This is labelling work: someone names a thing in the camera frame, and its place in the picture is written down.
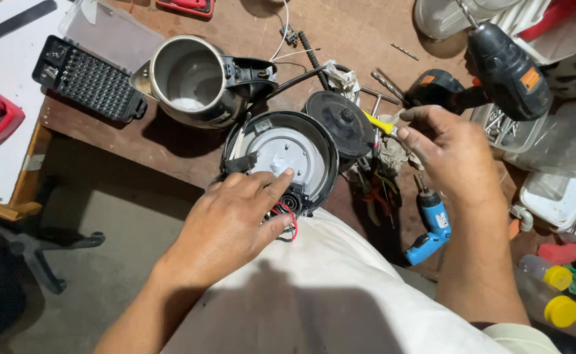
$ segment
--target stainless steel kettle body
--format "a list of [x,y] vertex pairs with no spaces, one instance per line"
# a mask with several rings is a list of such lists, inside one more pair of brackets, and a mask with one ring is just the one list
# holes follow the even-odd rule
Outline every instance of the stainless steel kettle body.
[[175,120],[222,128],[275,91],[276,75],[269,61],[224,55],[197,36],[181,35],[164,41],[130,82]]

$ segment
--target yellow bottle cap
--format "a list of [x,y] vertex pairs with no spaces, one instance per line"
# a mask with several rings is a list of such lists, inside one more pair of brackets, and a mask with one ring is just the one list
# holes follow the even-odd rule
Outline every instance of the yellow bottle cap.
[[544,274],[544,281],[564,291],[572,283],[572,273],[565,267],[552,266]]
[[557,296],[546,304],[544,318],[559,328],[570,326],[576,321],[576,302],[565,295]]

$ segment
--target red wire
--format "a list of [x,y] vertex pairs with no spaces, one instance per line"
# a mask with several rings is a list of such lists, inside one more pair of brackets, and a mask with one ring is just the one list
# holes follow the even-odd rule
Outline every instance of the red wire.
[[[299,226],[297,226],[297,215],[294,215],[292,210],[290,210],[290,208],[288,206],[286,206],[284,203],[277,202],[277,204],[283,206],[284,209],[288,210],[288,212],[292,216],[292,223],[294,224],[294,234],[292,235],[292,239],[290,241],[294,241],[295,237],[297,237],[297,232],[299,232]],[[277,215],[281,215],[281,213],[276,211],[275,209],[271,209],[270,211],[275,212]]]

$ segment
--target white wire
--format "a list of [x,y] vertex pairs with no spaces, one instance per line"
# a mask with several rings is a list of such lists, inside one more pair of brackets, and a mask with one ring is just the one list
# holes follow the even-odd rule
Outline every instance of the white wire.
[[310,50],[319,50],[319,49],[318,49],[318,48],[316,48],[316,49],[312,48],[312,49],[308,49],[308,50],[302,50],[302,51],[300,51],[300,52],[294,52],[294,53],[282,55],[281,57],[277,57],[277,58],[275,58],[275,59],[272,59],[271,61],[274,62],[274,61],[277,60],[277,59],[282,59],[282,58],[285,58],[285,57],[289,57],[289,56],[291,56],[291,55],[293,55],[293,54],[299,54],[299,53],[309,52]]
[[273,61],[275,60],[275,57],[277,56],[277,54],[279,54],[279,50],[281,50],[282,46],[284,45],[284,41],[286,39],[286,33],[288,33],[288,3],[286,3],[286,0],[284,0],[284,6],[286,7],[286,26],[285,26],[285,30],[284,30],[284,38],[282,38],[282,42],[279,44],[279,48],[277,48],[277,51],[275,52],[275,54],[273,54],[273,56],[270,58],[269,61]]

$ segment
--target blue cordless screwdriver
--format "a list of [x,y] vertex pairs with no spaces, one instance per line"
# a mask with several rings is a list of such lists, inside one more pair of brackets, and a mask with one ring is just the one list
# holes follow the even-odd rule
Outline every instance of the blue cordless screwdriver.
[[404,252],[406,259],[411,265],[417,265],[430,257],[436,250],[450,240],[450,221],[447,217],[445,207],[439,195],[431,189],[428,189],[423,183],[421,174],[419,180],[415,177],[415,183],[420,189],[418,201],[420,212],[423,213],[423,218],[427,226],[428,232],[419,236],[413,245]]

